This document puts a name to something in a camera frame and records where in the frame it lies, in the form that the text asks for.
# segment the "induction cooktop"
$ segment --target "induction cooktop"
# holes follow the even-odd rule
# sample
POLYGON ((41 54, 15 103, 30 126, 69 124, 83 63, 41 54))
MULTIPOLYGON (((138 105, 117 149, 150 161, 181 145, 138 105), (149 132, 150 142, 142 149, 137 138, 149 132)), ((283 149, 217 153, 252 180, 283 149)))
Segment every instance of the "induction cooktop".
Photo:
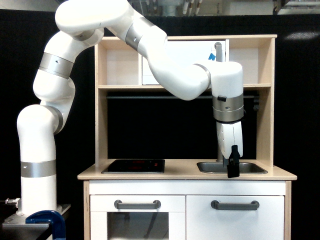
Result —
POLYGON ((163 174, 164 159, 116 159, 102 174, 163 174))

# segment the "sink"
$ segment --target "sink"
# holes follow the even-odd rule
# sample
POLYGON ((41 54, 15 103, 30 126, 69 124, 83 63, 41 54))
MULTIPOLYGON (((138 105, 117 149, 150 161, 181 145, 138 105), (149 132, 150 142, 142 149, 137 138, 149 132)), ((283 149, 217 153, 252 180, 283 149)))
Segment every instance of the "sink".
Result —
MULTIPOLYGON (((222 162, 198 162, 196 164, 202 173, 207 174, 226 174, 227 167, 222 162)), ((251 162, 240 162, 239 170, 241 174, 266 174, 268 171, 251 162)))

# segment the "cabinet leg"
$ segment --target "cabinet leg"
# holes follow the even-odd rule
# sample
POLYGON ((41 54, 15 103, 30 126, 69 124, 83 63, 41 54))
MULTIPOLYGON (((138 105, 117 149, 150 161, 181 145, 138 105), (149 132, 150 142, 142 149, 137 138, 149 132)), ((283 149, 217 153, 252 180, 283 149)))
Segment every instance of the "cabinet leg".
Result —
POLYGON ((84 216, 84 240, 90 240, 90 195, 89 181, 83 181, 83 216, 84 216))
POLYGON ((284 196, 284 240, 291 240, 291 188, 292 182, 285 182, 284 196))

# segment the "silver joint ring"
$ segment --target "silver joint ring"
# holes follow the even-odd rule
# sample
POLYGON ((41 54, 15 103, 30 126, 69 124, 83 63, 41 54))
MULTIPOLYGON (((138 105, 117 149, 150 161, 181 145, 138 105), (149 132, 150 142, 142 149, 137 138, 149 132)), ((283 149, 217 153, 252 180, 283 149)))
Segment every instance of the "silver joint ring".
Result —
POLYGON ((205 73, 208 75, 209 81, 208 81, 208 87, 207 87, 207 88, 209 88, 210 85, 211 85, 211 74, 210 74, 208 68, 206 68, 205 66, 203 66, 203 65, 201 65, 201 64, 198 64, 198 63, 195 63, 195 64, 193 64, 193 65, 196 65, 196 66, 202 68, 202 69, 205 71, 205 73))
POLYGON ((21 162, 21 177, 43 178, 56 174, 56 160, 40 162, 21 162))
POLYGON ((69 79, 73 66, 73 62, 45 52, 39 69, 64 79, 69 79))
POLYGON ((48 106, 48 105, 41 105, 43 107, 45 107, 46 109, 48 109, 50 112, 55 112, 58 116, 58 127, 56 128, 56 130, 54 131, 53 135, 56 135, 57 133, 59 133, 62 129, 62 126, 64 125, 64 117, 62 116, 62 113, 55 107, 53 106, 48 106))
POLYGON ((152 26, 154 24, 144 17, 135 19, 125 36, 125 43, 138 51, 138 44, 142 36, 152 26))
POLYGON ((222 122, 240 120, 244 116, 244 94, 236 97, 213 96, 213 117, 222 122))
POLYGON ((91 38, 94 33, 95 33, 95 30, 87 30, 87 31, 81 32, 76 36, 73 36, 72 38, 77 41, 85 41, 91 38))

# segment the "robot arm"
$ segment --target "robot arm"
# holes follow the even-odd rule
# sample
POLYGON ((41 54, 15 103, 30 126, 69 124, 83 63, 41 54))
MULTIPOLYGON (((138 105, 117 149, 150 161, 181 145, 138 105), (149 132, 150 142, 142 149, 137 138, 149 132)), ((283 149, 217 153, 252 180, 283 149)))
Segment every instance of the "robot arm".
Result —
POLYGON ((219 148, 229 165, 239 163, 239 120, 243 116, 240 64, 205 60, 179 67, 165 54, 166 33, 127 0, 69 0, 57 9, 55 20, 61 31, 47 44, 33 84, 41 103, 26 107, 17 120, 23 214, 56 209, 54 134, 64 127, 74 99, 70 73, 78 54, 101 41, 104 28, 144 56, 156 80, 178 98, 192 100, 211 87, 219 148))

